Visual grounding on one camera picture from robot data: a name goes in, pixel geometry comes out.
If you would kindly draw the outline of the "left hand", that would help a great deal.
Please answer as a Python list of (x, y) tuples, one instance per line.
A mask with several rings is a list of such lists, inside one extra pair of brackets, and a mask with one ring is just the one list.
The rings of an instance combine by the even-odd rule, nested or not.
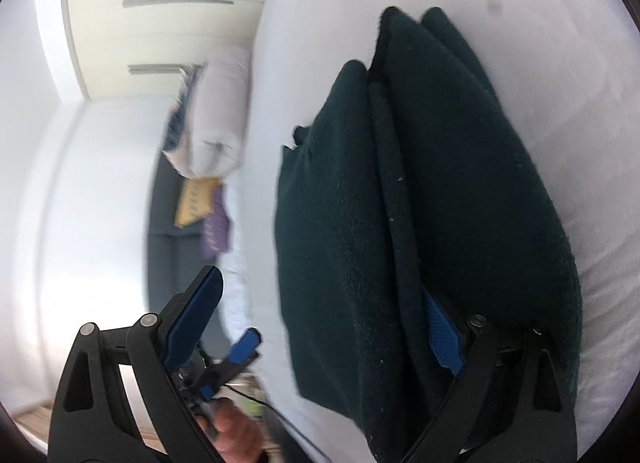
[(228, 463), (256, 463), (264, 452), (258, 424), (228, 398), (214, 401), (213, 418), (197, 415), (198, 425)]

